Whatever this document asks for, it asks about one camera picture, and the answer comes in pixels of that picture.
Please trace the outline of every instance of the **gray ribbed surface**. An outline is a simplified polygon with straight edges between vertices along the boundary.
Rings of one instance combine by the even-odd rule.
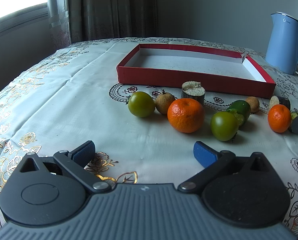
[[[290,240],[296,236],[281,224],[253,230],[231,227],[204,210],[198,196],[182,194],[172,184],[118,184],[110,193],[94,195],[79,215],[61,225],[21,228],[8,223],[0,230],[0,240],[96,239]]]

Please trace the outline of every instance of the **kettle lid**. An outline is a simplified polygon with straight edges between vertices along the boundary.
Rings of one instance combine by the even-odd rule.
[[[276,13],[282,14],[282,15],[284,15],[284,16],[288,16],[288,17],[290,17],[291,19],[294,19],[294,20],[296,20],[296,21],[298,22],[298,19],[297,19],[297,18],[295,18],[295,17],[293,17],[293,16],[291,16],[291,15],[289,15],[289,14],[282,13],[282,12],[276,12]]]

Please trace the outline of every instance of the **window frame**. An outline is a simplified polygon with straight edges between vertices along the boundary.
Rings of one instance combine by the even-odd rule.
[[[36,22],[47,19],[47,2],[15,11],[0,18],[0,36],[10,29],[22,27],[30,21]]]

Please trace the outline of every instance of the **table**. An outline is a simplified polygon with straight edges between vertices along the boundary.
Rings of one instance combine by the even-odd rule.
[[[135,91],[156,98],[164,89],[180,97],[180,89],[123,85],[116,65],[138,43],[170,43],[229,49],[250,54],[277,83],[275,94],[288,97],[298,111],[298,74],[290,76],[269,66],[264,55],[251,49],[175,38],[123,38],[85,41],[56,51],[21,73],[0,92],[0,192],[27,152],[50,156],[73,150],[87,140],[97,156],[86,167],[114,185],[122,183],[174,183],[200,172],[193,144],[203,141],[217,151],[237,156],[263,152],[276,169],[291,197],[283,223],[298,235],[298,136],[274,133],[268,126],[267,99],[250,116],[235,141],[217,141],[211,134],[212,115],[246,96],[207,92],[204,126],[193,134],[174,130],[158,113],[139,119],[129,113],[126,99]],[[0,212],[0,228],[4,224]]]

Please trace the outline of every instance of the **blue electric kettle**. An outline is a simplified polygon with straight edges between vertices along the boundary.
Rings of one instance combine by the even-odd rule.
[[[298,20],[281,12],[271,17],[274,27],[265,60],[281,71],[294,75],[298,65]]]

